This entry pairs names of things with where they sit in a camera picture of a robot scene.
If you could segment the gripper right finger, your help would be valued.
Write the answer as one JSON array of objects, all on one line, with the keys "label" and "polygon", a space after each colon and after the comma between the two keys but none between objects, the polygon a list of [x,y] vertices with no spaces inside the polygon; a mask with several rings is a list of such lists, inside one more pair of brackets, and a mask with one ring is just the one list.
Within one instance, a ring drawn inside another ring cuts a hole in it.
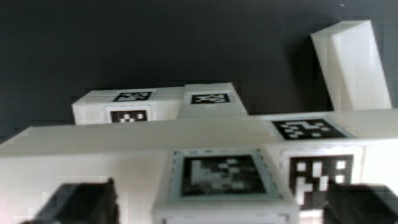
[{"label": "gripper right finger", "polygon": [[331,184],[324,224],[398,224],[398,196],[386,185]]}]

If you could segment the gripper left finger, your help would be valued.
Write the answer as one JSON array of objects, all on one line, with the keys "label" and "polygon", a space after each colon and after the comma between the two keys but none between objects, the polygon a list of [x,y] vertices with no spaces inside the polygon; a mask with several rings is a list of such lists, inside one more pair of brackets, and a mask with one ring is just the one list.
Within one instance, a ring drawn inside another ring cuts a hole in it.
[{"label": "gripper left finger", "polygon": [[114,179],[104,183],[66,183],[24,224],[120,224]]}]

